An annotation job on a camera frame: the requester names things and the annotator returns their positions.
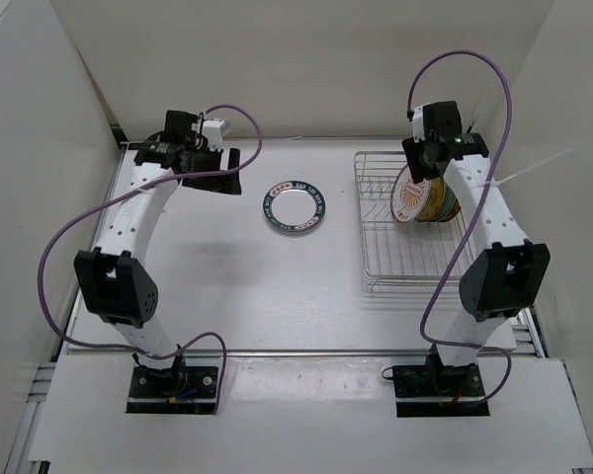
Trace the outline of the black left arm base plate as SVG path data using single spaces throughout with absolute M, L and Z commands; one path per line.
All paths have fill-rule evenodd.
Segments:
M 141 415 L 215 415 L 223 368 L 175 362 L 170 370 L 136 366 L 132 370 L 126 412 Z

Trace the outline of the white plate with black rings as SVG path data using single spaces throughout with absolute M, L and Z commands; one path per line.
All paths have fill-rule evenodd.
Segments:
M 284 238 L 297 239 L 297 238 L 302 238 L 302 237 L 305 237 L 305 236 L 309 236 L 312 233 L 316 232 L 319 228 L 322 227 L 322 222 L 320 222 L 318 225 L 315 225 L 314 227 L 307 228 L 305 230 L 300 230 L 300 231 L 282 230 L 282 229 L 276 227 L 270 221 L 267 221 L 267 220 L 264 221 L 264 225 L 270 231 L 272 231 L 273 233 L 275 233 L 276 235 L 282 236 Z

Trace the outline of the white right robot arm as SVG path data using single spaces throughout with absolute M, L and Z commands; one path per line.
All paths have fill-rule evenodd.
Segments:
M 482 395 L 476 359 L 507 319 L 531 306 L 551 260 L 515 221 L 492 183 L 493 159 L 483 138 L 463 130 L 458 105 L 437 102 L 408 114 L 412 137 L 403 140 L 413 182 L 441 179 L 454 192 L 467 220 L 462 238 L 474 259 L 460 278 L 460 312 L 446 335 L 432 339 L 421 365 L 396 366 L 401 398 L 476 398 Z

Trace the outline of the green rimmed white plate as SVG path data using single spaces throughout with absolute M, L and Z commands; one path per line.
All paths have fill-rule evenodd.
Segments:
M 262 202 L 264 219 L 287 231 L 300 231 L 323 221 L 327 205 L 313 184 L 287 180 L 273 185 Z

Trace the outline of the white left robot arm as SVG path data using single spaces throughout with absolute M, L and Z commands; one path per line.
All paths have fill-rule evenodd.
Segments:
M 135 151 L 129 188 L 93 250 L 74 259 L 89 312 L 133 346 L 140 377 L 166 395 L 184 390 L 188 372 L 177 345 L 156 317 L 158 288 L 144 267 L 147 247 L 168 199 L 179 186 L 238 195 L 237 177 L 217 176 L 228 122 L 170 111 L 162 132 Z

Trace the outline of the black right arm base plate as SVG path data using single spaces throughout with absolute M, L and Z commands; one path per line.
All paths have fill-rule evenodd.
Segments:
M 427 365 L 393 365 L 381 371 L 393 383 L 396 416 L 400 419 L 489 417 L 477 364 L 436 376 Z

